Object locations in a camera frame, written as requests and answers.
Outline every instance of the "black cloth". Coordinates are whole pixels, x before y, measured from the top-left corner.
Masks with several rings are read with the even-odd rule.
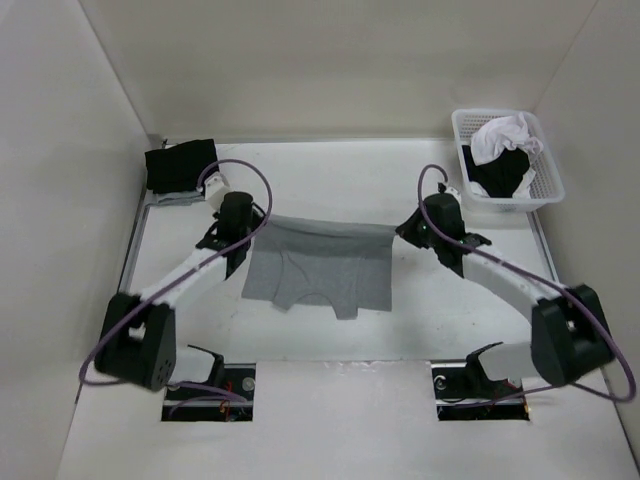
[[[213,139],[193,140],[145,154],[147,188],[154,193],[187,192],[196,189],[205,167],[218,160]]]
[[[522,177],[529,170],[529,155],[520,150],[505,149],[493,162],[476,165],[471,155],[471,147],[463,145],[464,163],[469,180],[478,182],[492,198],[511,198],[522,183]]]

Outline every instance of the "white table surface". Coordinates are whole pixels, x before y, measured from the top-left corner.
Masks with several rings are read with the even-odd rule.
[[[264,171],[274,213],[318,220],[398,225],[416,208],[425,163],[444,166],[454,184],[460,179],[446,141],[222,145],[218,153]],[[252,172],[222,170],[266,205]],[[437,180],[428,177],[425,195]],[[210,215],[204,204],[151,209],[131,288],[179,264]],[[516,262],[547,274],[526,215],[465,212],[465,220]],[[529,397],[530,422],[438,422],[426,360],[521,341],[530,327],[441,267],[433,252],[397,239],[393,262],[393,311],[361,309],[351,321],[336,320],[329,307],[282,313],[241,299],[246,262],[192,305],[177,336],[229,363],[258,362],[254,421],[163,424],[162,394],[85,388],[58,478],[638,478],[613,405],[572,388]],[[585,381],[605,388],[599,372]]]

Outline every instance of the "folded garment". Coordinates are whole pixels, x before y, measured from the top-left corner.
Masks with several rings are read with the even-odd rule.
[[[191,205],[195,202],[202,202],[204,197],[197,190],[190,192],[155,193],[149,203],[151,205]]]
[[[391,310],[392,226],[272,215],[256,237],[243,298],[331,305],[338,319],[358,308]]]
[[[218,160],[213,139],[193,140],[171,148],[145,153],[147,188],[154,193],[189,192],[196,189],[200,173]]]

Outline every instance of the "plastic basket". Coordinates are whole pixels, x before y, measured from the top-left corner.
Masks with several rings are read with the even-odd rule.
[[[465,208],[483,212],[532,212],[547,203],[561,202],[564,198],[564,187],[562,186],[556,163],[549,150],[549,144],[544,137],[538,118],[529,112],[522,112],[527,125],[529,125],[529,133],[538,137],[544,145],[543,152],[530,159],[531,168],[536,171],[536,176],[530,187],[531,199],[481,197],[471,192],[462,146],[470,145],[473,134],[488,121],[517,113],[520,113],[520,111],[474,108],[456,110],[451,115],[458,158],[462,168],[463,185],[461,194]]]

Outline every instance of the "gray boxer briefs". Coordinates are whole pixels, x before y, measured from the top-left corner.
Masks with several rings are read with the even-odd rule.
[[[244,298],[331,305],[340,320],[358,308],[391,311],[394,227],[272,215],[256,237]]]

